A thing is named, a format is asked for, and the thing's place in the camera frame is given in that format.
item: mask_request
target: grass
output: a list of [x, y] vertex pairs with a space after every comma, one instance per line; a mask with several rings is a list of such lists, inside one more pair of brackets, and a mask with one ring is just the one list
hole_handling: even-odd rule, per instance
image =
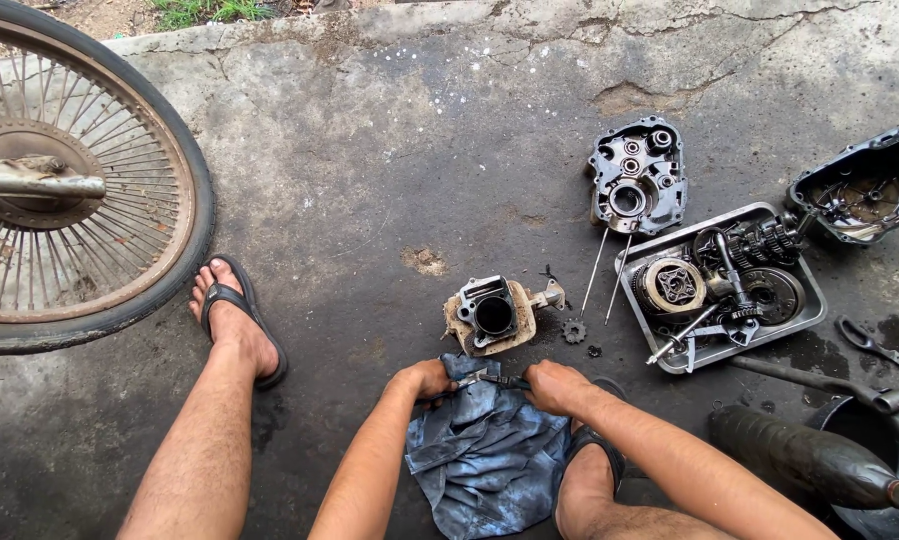
[[236, 22], [238, 19], [271, 19], [272, 7], [258, 6], [255, 0], [151, 0], [162, 15], [159, 30], [180, 30], [207, 21]]

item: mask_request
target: blue cloth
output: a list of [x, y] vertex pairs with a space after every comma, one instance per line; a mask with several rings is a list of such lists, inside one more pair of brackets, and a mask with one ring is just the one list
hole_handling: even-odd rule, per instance
[[[500, 362], [443, 354], [451, 379]], [[550, 517], [570, 447], [570, 419], [540, 411], [521, 390], [480, 381], [409, 424], [406, 463], [447, 538], [523, 531]]]

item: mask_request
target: tire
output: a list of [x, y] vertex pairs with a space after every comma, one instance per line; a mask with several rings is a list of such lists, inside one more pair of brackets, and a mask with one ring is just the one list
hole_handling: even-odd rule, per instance
[[216, 227], [216, 193], [203, 153], [183, 119], [153, 84], [106, 46], [42, 12], [0, 0], [0, 20], [65, 43], [93, 58], [136, 91], [176, 139], [193, 177], [192, 232], [176, 263], [149, 288], [109, 309], [69, 320], [39, 324], [0, 324], [0, 355], [30, 354], [72, 347], [123, 330], [154, 313], [193, 278], [203, 264]]

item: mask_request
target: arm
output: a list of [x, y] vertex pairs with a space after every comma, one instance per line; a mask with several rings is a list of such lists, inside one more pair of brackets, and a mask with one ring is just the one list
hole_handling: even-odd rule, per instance
[[837, 538], [726, 454], [603, 391], [575, 369], [543, 360], [523, 376], [533, 388], [526, 397], [537, 408], [588, 424], [689, 515], [745, 540]]
[[343, 455], [309, 538], [384, 537], [396, 496], [413, 402], [446, 391], [452, 385], [443, 362], [437, 359], [419, 362], [395, 374]]

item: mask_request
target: spoked wheel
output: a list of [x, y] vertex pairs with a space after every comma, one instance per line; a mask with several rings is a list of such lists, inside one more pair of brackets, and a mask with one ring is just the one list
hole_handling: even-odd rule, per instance
[[152, 313], [213, 226], [209, 171], [166, 99], [82, 32], [0, 0], [0, 354]]

